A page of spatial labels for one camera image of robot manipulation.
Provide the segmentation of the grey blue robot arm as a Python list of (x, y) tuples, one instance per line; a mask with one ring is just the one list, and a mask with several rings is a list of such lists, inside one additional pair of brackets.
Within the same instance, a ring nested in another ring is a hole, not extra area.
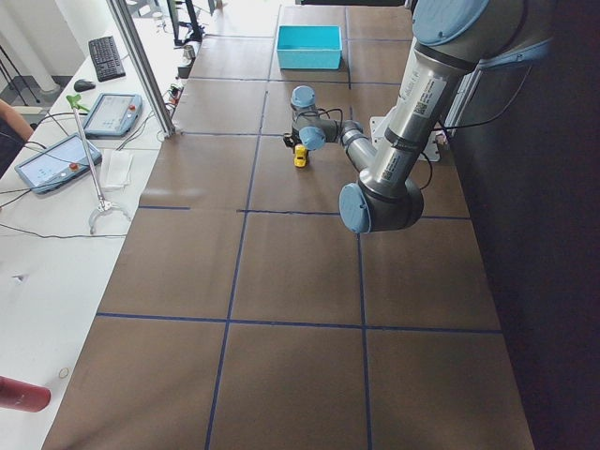
[(343, 187), (338, 209), (354, 233), (411, 227), (422, 215), (412, 168), (462, 78), (480, 68), (523, 64), (542, 57), (551, 41), (553, 1), (419, 1), (412, 15), (413, 45), (379, 144), (352, 120), (324, 118), (308, 86), (292, 91), (287, 147), (317, 150), (340, 143), (358, 171)]

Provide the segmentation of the person forearm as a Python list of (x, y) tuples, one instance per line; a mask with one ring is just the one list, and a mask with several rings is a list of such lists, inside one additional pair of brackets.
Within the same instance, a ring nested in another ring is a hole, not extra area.
[(23, 116), (11, 105), (0, 99), (1, 120), (15, 131), (25, 142), (33, 135), (34, 130)]

